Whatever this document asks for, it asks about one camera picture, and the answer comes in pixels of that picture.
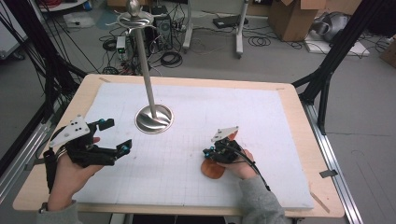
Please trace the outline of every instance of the metal rail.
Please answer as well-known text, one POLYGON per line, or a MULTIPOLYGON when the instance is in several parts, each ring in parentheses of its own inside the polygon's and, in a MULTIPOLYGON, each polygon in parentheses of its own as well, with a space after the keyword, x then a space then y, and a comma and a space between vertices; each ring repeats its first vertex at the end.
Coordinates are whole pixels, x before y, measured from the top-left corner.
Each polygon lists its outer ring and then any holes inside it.
POLYGON ((35 152, 41 147, 45 137, 50 131, 50 119, 47 123, 39 123, 24 144, 21 151, 15 157, 14 161, 8 166, 7 170, 0 178, 0 204, 7 197, 7 194, 20 177, 25 165, 35 155, 35 152))
POLYGON ((356 206, 349 191, 347 182, 344 179, 343 172, 341 171, 338 161, 335 158, 329 139, 327 135, 321 133, 318 126, 317 110, 313 105, 307 105, 305 103, 303 103, 303 108, 305 110, 306 116, 309 119, 309 123, 311 124, 312 131, 317 138, 321 153, 323 155, 323 159, 326 161, 329 170, 335 170, 338 173, 338 175, 332 177, 332 182, 334 183, 338 195, 340 196, 341 203, 344 206, 344 210, 346 211, 346 217, 349 220, 349 223, 362 224, 363 221, 361 219, 361 214, 359 213, 358 207, 356 206))

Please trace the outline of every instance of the grid paper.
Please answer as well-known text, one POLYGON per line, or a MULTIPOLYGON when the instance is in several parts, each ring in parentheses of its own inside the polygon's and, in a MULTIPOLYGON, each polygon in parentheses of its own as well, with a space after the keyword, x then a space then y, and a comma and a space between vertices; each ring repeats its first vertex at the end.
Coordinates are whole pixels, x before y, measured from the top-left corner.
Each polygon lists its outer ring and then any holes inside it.
POLYGON ((97 145, 115 148, 132 138, 133 147, 89 180, 76 195, 79 202, 236 207, 238 179, 228 171, 207 178, 201 163, 217 129, 239 126, 235 140, 252 152, 280 204, 313 207, 277 91, 154 85, 153 93, 175 121, 164 133, 145 134, 134 125, 149 104, 144 85, 101 86, 85 120, 114 119, 115 126, 96 132, 97 145))

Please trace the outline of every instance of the shiny metal base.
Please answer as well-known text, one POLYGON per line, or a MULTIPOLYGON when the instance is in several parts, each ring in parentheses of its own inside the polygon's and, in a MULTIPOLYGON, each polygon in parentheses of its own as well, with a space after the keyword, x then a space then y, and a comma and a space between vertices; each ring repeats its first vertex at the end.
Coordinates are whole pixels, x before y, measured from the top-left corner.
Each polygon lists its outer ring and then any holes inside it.
POLYGON ((155 105, 156 117, 151 114, 149 105, 142 108, 134 120, 137 129, 142 133, 163 133, 174 121, 174 114, 165 105, 155 105))

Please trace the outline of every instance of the hand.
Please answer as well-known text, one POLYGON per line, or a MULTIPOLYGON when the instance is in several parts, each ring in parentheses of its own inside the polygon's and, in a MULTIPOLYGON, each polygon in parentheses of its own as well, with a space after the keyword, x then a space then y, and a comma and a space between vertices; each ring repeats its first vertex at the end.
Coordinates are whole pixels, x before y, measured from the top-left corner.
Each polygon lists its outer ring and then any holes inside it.
MULTIPOLYGON (((244 152, 251 161, 254 161, 253 155, 247 149, 244 149, 242 153, 244 152)), ((241 157, 238 157, 234 163, 226 164, 218 162, 218 165, 229 169, 241 179, 249 179, 257 175, 253 168, 241 157)))
POLYGON ((49 196, 48 210, 58 211, 65 209, 72 203, 75 193, 84 187, 88 179, 103 168, 103 165, 90 165, 86 168, 73 163, 67 153, 58 159, 55 181, 49 196))

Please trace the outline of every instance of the gray sleeve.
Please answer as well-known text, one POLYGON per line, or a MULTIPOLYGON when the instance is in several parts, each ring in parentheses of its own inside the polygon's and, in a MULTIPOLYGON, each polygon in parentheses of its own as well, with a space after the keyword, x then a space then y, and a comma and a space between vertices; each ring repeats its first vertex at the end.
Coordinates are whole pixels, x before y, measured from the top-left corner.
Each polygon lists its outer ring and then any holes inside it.
POLYGON ((242 180, 239 186, 243 194, 242 209, 245 212, 243 224, 285 223, 284 209, 280 206, 275 194, 265 188, 258 175, 242 180))
POLYGON ((73 203, 62 211, 37 213, 36 224, 82 224, 78 220, 77 203, 73 203))

